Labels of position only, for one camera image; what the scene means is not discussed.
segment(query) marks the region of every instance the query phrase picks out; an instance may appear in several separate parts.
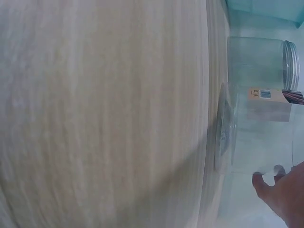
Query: metal jar lid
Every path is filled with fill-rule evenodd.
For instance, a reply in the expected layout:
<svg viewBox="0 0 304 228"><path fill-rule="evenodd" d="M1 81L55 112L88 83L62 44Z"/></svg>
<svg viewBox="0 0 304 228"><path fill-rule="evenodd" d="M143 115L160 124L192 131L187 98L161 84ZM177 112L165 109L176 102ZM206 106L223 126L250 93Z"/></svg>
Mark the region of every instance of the metal jar lid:
<svg viewBox="0 0 304 228"><path fill-rule="evenodd" d="M284 89L297 90L300 73L299 55L295 44L287 40L284 41L283 64Z"/></svg>

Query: hand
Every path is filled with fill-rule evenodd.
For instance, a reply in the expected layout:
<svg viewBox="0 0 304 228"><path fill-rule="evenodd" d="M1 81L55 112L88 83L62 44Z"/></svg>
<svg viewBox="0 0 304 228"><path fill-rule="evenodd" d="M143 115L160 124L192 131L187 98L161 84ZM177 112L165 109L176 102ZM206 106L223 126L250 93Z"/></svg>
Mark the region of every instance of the hand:
<svg viewBox="0 0 304 228"><path fill-rule="evenodd" d="M256 193L289 228L304 228L304 162L287 175L282 166L275 166L275 169L279 172L274 177L273 187L264 182L261 174L253 174Z"/></svg>

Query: barcode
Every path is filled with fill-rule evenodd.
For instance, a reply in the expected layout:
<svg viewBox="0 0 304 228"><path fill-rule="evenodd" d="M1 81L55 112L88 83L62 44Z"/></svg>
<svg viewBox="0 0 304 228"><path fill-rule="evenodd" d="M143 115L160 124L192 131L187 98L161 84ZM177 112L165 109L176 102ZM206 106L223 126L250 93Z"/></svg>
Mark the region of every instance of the barcode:
<svg viewBox="0 0 304 228"><path fill-rule="evenodd" d="M271 98L270 90L261 90L261 98L270 99Z"/></svg>

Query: light wood grain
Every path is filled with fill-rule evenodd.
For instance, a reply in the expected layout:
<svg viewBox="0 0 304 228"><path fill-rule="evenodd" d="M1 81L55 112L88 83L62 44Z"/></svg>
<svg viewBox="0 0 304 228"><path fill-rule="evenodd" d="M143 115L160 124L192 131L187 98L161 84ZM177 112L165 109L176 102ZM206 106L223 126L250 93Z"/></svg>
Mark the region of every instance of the light wood grain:
<svg viewBox="0 0 304 228"><path fill-rule="evenodd" d="M205 0L1 0L0 18L0 227L196 227Z"/></svg>
<svg viewBox="0 0 304 228"><path fill-rule="evenodd" d="M227 39L228 13L225 0L207 0L209 37L209 119L199 227L214 227L222 193L224 176L214 169L216 116L222 83L228 81Z"/></svg>

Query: jar label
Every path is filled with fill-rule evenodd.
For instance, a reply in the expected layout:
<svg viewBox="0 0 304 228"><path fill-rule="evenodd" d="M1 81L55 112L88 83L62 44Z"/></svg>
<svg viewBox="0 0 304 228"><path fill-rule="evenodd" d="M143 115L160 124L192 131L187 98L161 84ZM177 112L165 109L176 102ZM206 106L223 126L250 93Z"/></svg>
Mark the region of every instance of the jar label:
<svg viewBox="0 0 304 228"><path fill-rule="evenodd" d="M247 117L259 121L289 122L292 104L304 105L301 92L250 88Z"/></svg>

